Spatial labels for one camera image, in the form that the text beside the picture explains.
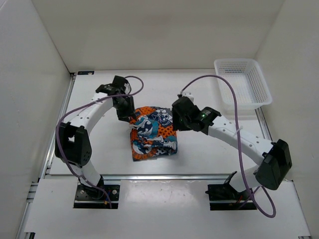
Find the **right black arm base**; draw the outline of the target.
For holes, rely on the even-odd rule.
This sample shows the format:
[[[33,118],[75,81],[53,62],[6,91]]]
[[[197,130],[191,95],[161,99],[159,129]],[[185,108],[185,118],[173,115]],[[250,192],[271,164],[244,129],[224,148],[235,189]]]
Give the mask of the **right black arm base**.
[[[232,172],[223,184],[209,184],[205,193],[209,197],[211,211],[257,210],[247,190],[237,192],[230,181],[237,171]]]

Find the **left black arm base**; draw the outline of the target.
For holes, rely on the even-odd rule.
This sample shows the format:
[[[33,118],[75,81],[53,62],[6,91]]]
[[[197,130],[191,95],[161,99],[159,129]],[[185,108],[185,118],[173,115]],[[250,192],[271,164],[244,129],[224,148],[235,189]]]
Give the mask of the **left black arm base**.
[[[119,184],[104,184],[104,191],[108,197],[98,189],[78,182],[75,192],[73,208],[75,209],[118,209],[120,197]]]

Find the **colourful patterned shorts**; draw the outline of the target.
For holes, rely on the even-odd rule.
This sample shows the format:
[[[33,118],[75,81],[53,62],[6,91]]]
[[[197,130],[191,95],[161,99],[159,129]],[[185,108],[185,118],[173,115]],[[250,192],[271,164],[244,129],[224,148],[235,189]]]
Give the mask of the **colourful patterned shorts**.
[[[177,154],[177,133],[173,129],[171,109],[140,107],[135,114],[136,119],[130,119],[133,161]]]

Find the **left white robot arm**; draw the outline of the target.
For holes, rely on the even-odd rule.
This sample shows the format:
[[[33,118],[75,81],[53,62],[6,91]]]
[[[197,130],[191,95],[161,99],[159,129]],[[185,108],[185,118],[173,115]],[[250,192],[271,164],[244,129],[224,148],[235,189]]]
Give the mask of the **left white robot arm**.
[[[76,116],[57,125],[55,155],[67,164],[80,184],[88,187],[87,193],[93,199],[103,197],[105,188],[102,176],[90,161],[90,133],[112,108],[116,110],[119,121],[129,122],[136,117],[131,90],[127,77],[115,76],[112,83],[102,84],[95,90],[88,104],[71,111],[71,114],[77,113]]]

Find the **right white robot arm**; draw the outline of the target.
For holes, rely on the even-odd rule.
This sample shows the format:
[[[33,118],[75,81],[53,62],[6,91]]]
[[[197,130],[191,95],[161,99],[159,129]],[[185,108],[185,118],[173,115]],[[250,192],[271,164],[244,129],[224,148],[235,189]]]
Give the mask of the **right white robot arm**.
[[[229,199],[237,198],[247,187],[263,186],[277,190],[292,167],[289,146],[285,141],[273,142],[238,130],[217,110],[210,107],[200,110],[188,97],[180,97],[172,104],[172,114],[174,130],[192,130],[214,137],[255,162],[255,166],[246,169],[243,176],[233,173],[227,178],[224,194]]]

